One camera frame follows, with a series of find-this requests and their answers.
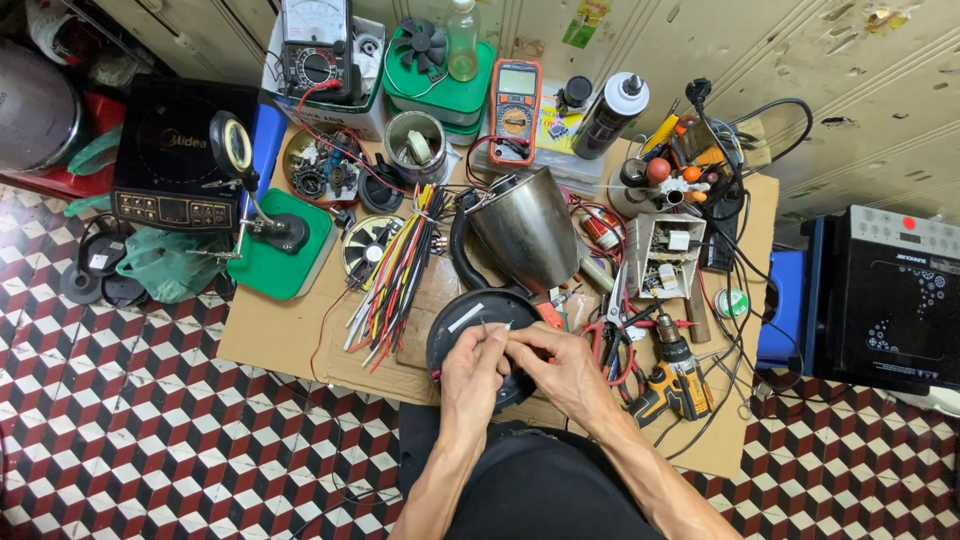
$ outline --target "wooden handle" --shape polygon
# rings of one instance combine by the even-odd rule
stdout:
[[[690,340],[694,343],[710,341],[710,326],[707,324],[707,306],[704,304],[704,289],[700,280],[694,279],[690,286],[690,298],[684,300],[686,306],[686,320],[697,323],[690,330]]]

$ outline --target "glass bottle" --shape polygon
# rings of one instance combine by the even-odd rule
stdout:
[[[450,0],[444,17],[448,45],[446,68],[450,77],[465,83],[477,75],[480,12],[475,0]]]

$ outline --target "cordless drill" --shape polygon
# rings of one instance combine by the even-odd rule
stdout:
[[[704,382],[704,372],[673,319],[662,310],[657,317],[657,334],[660,361],[647,378],[646,391],[627,410],[641,428],[667,408],[689,421],[707,416],[713,411],[713,396]]]

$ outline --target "midea logo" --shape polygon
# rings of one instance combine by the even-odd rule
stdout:
[[[909,261],[912,261],[912,262],[918,262],[918,263],[920,263],[920,264],[926,264],[926,259],[925,259],[925,258],[910,257],[909,255],[904,255],[904,254],[899,254],[899,255],[897,255],[897,258],[900,259],[900,260],[909,260]]]
[[[160,143],[163,146],[186,146],[189,148],[206,148],[205,140],[193,138],[192,136],[180,135],[180,133],[173,128],[170,128],[168,130],[163,130],[163,132],[160,134]]]

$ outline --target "hand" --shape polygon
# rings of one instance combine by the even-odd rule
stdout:
[[[542,360],[531,347],[549,353],[554,363]],[[537,322],[511,331],[505,351],[537,382],[550,403],[594,437],[601,422],[622,416],[584,338]]]
[[[497,364],[506,359],[507,331],[501,324],[471,327],[446,355],[441,370],[440,437],[464,448],[483,451],[496,392],[503,383]]]

